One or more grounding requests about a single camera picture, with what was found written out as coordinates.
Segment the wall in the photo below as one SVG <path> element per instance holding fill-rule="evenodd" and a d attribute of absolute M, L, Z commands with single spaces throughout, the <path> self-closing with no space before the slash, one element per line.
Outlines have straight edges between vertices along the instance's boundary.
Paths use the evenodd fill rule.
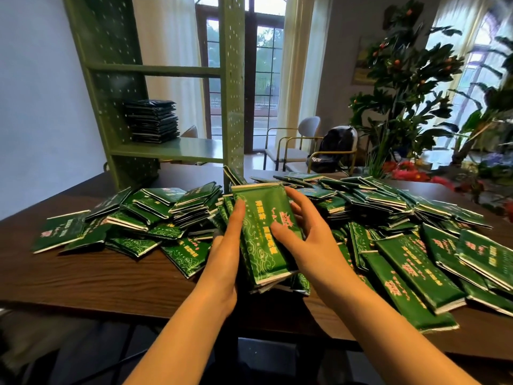
<path fill-rule="evenodd" d="M 372 93 L 372 86 L 352 85 L 358 43 L 361 36 L 385 37 L 381 26 L 383 12 L 392 4 L 402 5 L 408 0 L 333 0 L 329 23 L 321 86 L 317 100 L 317 116 L 325 132 L 340 124 L 348 124 L 352 115 L 349 98 L 358 92 Z M 424 2 L 420 21 L 433 24 L 440 0 Z"/>
<path fill-rule="evenodd" d="M 62 0 L 0 0 L 0 219 L 103 171 Z"/>

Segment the forearm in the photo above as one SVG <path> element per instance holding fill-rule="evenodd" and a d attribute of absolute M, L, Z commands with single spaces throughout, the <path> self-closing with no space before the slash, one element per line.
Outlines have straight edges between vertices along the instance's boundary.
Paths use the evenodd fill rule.
<path fill-rule="evenodd" d="M 199 383 L 226 319 L 224 303 L 197 285 L 132 371 L 125 385 Z"/>
<path fill-rule="evenodd" d="M 352 273 L 321 287 L 386 383 L 478 384 Z"/>

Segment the person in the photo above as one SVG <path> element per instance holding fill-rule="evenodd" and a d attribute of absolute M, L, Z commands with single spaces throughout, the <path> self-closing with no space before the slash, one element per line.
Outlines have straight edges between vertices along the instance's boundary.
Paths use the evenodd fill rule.
<path fill-rule="evenodd" d="M 306 239 L 277 222 L 271 225 L 274 237 L 292 253 L 299 270 L 351 331 L 383 380 L 403 385 L 477 385 L 356 276 L 311 201 L 294 189 L 286 192 Z M 237 301 L 235 275 L 244 214 L 244 202 L 238 200 L 225 235 L 212 244 L 196 287 L 125 385 L 199 383 L 221 326 Z"/>

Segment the bag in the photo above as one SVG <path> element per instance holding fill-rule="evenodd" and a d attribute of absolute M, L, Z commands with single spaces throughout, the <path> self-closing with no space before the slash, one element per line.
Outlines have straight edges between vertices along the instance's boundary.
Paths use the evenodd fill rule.
<path fill-rule="evenodd" d="M 319 151 L 351 151 L 353 146 L 353 128 L 338 126 L 330 129 L 324 136 Z M 309 157 L 312 162 L 312 171 L 316 173 L 333 173 L 342 166 L 350 166 L 351 156 L 336 154 L 319 154 Z"/>

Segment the dark brown table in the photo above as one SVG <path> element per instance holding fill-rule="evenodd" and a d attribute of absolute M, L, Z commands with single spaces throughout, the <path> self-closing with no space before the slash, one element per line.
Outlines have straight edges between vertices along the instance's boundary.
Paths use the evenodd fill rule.
<path fill-rule="evenodd" d="M 221 167 L 163 164 L 154 187 L 191 189 L 209 181 L 222 183 Z M 276 172 L 249 170 L 270 178 Z M 483 213 L 494 226 L 487 231 L 498 242 L 513 246 L 509 223 L 454 194 L 442 185 L 390 182 L 414 194 Z M 50 216 L 94 207 L 115 193 L 110 174 L 100 174 L 0 222 L 0 304 L 38 308 L 84 316 L 140 316 L 168 319 L 194 288 L 175 266 L 156 250 L 134 262 L 104 250 L 57 256 L 57 251 L 32 254 L 29 248 Z M 461 328 L 427 337 L 446 353 L 513 360 L 513 318 L 463 307 L 452 312 Z M 271 290 L 262 295 L 241 295 L 231 319 L 239 336 L 270 340 L 315 340 L 326 345 L 358 344 L 346 326 L 317 297 L 302 298 Z"/>

